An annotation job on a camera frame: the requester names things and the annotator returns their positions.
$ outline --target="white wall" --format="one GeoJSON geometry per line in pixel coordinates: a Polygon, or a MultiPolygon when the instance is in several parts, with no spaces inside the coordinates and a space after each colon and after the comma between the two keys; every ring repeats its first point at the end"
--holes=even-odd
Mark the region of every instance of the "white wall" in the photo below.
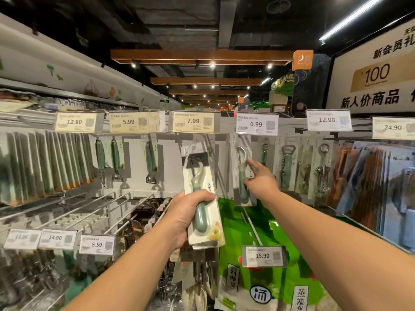
{"type": "MultiPolygon", "coordinates": [[[[350,109],[351,113],[415,111],[414,65],[415,19],[337,57],[330,80],[326,108],[340,109],[343,104],[343,108],[350,109]],[[384,49],[389,48],[388,46],[391,46],[391,50],[384,54],[384,49]],[[379,49],[381,55],[375,58],[375,52],[379,49]],[[384,79],[380,77],[376,79],[377,70],[374,69],[377,67],[381,69],[386,64],[390,67],[388,75],[384,79]],[[374,81],[370,79],[367,81],[368,70],[370,74],[374,71],[374,74],[371,74],[374,81]],[[391,90],[396,89],[399,90],[398,102],[385,104],[391,90]],[[373,100],[373,94],[377,94],[375,95],[377,103],[373,100]],[[349,98],[349,107],[345,107],[347,98],[349,98]],[[357,106],[352,106],[355,98],[357,106]]],[[[388,66],[383,69],[384,76],[387,74],[387,69],[388,66]]]]}
{"type": "Polygon", "coordinates": [[[53,39],[39,34],[19,22],[0,14],[0,78],[83,94],[94,90],[99,97],[121,98],[150,109],[181,109],[180,103],[168,99],[138,81],[111,69],[53,39]]]}

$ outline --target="ceiling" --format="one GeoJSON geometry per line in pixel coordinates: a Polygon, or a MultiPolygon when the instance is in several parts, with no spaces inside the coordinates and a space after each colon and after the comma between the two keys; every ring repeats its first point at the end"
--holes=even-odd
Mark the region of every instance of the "ceiling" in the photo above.
{"type": "MultiPolygon", "coordinates": [[[[298,50],[330,56],[415,11],[413,0],[382,0],[325,44],[319,38],[368,0],[0,0],[0,12],[164,94],[151,77],[277,79],[290,64],[140,65],[111,60],[111,49],[298,50]]],[[[267,100],[271,81],[251,87],[267,100]]],[[[192,89],[174,86],[170,89],[192,89]]],[[[220,87],[240,91],[246,87],[220,87]]],[[[226,100],[219,103],[226,105],[226,100]]]]}

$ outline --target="green peeler handle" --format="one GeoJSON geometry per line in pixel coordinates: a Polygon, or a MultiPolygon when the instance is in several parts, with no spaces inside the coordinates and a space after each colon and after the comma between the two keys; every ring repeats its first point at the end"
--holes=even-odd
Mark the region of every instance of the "green peeler handle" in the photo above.
{"type": "Polygon", "coordinates": [[[282,189],[288,189],[288,187],[290,186],[292,163],[293,163],[293,156],[285,155],[284,156],[284,168],[281,173],[281,188],[282,189]]]}
{"type": "Polygon", "coordinates": [[[120,170],[120,152],[118,151],[117,141],[112,139],[111,141],[111,155],[112,155],[112,164],[114,165],[114,171],[118,172],[120,170]]]}
{"type": "MultiPolygon", "coordinates": [[[[193,192],[200,190],[200,187],[194,187],[193,192]]],[[[196,206],[196,213],[195,213],[195,228],[200,233],[205,233],[208,229],[208,222],[206,216],[206,202],[200,202],[196,206]]]]}
{"type": "Polygon", "coordinates": [[[147,172],[157,171],[156,169],[156,162],[154,160],[154,151],[153,151],[153,144],[151,142],[147,142],[146,144],[146,163],[147,163],[147,172]]]}
{"type": "Polygon", "coordinates": [[[105,170],[105,152],[104,146],[100,139],[97,139],[95,142],[95,151],[97,152],[98,169],[103,171],[105,170]]]}
{"type": "Polygon", "coordinates": [[[241,196],[242,203],[246,204],[249,201],[248,191],[246,189],[245,183],[245,170],[239,171],[239,195],[241,196]]]}

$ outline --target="peeler packaging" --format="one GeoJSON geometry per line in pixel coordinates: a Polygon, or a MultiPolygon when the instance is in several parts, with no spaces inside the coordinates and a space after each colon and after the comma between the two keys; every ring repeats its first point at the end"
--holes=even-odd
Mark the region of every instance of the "peeler packaging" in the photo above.
{"type": "MultiPolygon", "coordinates": [[[[216,194],[206,144],[183,146],[181,155],[185,194],[201,189],[216,194]]],[[[188,228],[188,239],[189,244],[197,250],[225,244],[216,198],[198,204],[195,217],[188,228]]]]}
{"type": "Polygon", "coordinates": [[[252,159],[251,136],[230,135],[231,173],[235,206],[256,206],[257,199],[244,184],[244,178],[253,178],[254,172],[247,164],[252,159]]]}

